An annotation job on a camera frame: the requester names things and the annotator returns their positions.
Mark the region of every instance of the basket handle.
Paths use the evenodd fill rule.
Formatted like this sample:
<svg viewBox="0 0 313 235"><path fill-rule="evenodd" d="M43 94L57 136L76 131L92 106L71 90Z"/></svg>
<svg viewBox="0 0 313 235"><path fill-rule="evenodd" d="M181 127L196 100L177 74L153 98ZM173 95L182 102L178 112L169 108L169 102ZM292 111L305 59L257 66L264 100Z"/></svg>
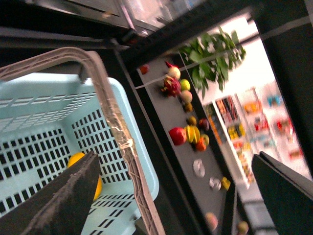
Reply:
<svg viewBox="0 0 313 235"><path fill-rule="evenodd" d="M88 76L92 78L102 112L121 149L122 157L128 165L129 175L134 184L135 200L148 234L165 235L156 206L149 192L134 140L115 100L103 62L95 51L86 52L76 47L56 49L0 68L0 81L10 81L69 61L81 63L85 67Z"/></svg>

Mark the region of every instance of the dragon fruit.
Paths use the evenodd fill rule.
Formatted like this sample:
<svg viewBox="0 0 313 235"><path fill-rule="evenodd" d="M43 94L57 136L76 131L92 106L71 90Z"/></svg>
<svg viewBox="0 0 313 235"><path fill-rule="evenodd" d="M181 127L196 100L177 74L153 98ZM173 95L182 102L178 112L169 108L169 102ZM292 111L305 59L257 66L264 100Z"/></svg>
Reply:
<svg viewBox="0 0 313 235"><path fill-rule="evenodd" d="M166 76L161 91L166 92L168 96L176 97L180 94L180 82L176 78Z"/></svg>

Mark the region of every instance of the shopping basket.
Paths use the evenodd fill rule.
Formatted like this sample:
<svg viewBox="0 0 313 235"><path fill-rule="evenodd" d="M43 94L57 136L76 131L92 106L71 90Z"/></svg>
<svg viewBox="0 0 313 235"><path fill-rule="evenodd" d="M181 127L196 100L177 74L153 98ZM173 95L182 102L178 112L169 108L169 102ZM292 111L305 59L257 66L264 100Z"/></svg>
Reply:
<svg viewBox="0 0 313 235"><path fill-rule="evenodd" d="M69 61L90 78L36 73ZM103 189L82 234L130 235L140 215L149 234L165 234L156 173L125 91L98 54L66 47L0 68L1 216L62 173L71 155L89 151L99 155Z"/></svg>

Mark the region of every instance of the light blue plastic basket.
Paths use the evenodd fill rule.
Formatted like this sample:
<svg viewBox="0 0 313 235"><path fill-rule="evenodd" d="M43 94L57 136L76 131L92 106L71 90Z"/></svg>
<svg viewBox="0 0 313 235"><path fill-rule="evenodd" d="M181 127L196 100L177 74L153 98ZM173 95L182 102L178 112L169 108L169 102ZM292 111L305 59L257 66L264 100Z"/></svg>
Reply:
<svg viewBox="0 0 313 235"><path fill-rule="evenodd" d="M135 140L152 198L158 179L126 93L109 78ZM98 153L103 189L92 204L82 234L130 235L140 217L134 186L107 125L91 80L77 75L32 73L0 83L0 215L57 177L76 152Z"/></svg>

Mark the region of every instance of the green leaves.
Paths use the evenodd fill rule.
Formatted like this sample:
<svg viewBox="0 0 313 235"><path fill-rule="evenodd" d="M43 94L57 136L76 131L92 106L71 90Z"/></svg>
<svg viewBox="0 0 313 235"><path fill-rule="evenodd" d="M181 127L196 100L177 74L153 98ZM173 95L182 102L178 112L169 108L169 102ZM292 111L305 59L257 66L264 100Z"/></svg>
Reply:
<svg viewBox="0 0 313 235"><path fill-rule="evenodd" d="M204 72L204 77L206 79L209 79L210 81L212 81L212 77L214 76L214 80L215 81L215 75L213 74L211 67L209 66L208 63L201 63L200 64L200 68L203 70Z"/></svg>
<svg viewBox="0 0 313 235"><path fill-rule="evenodd" d="M192 50L189 55L189 59L192 60L193 62L199 62L201 59L203 59L203 57L195 50Z"/></svg>
<svg viewBox="0 0 313 235"><path fill-rule="evenodd" d="M234 44L239 43L238 35L236 31L231 32L231 40L234 42Z"/></svg>
<svg viewBox="0 0 313 235"><path fill-rule="evenodd" d="M204 33L182 47L179 51L187 65L198 63L190 73L198 90L202 90L202 98L209 89L208 81L217 82L221 91L229 80L229 71L239 66L246 56L245 49L238 45L239 39L235 31L231 36L219 27L219 33Z"/></svg>
<svg viewBox="0 0 313 235"><path fill-rule="evenodd" d="M207 48L210 42L212 42L212 39L208 33L204 33L201 35L201 43L204 48Z"/></svg>

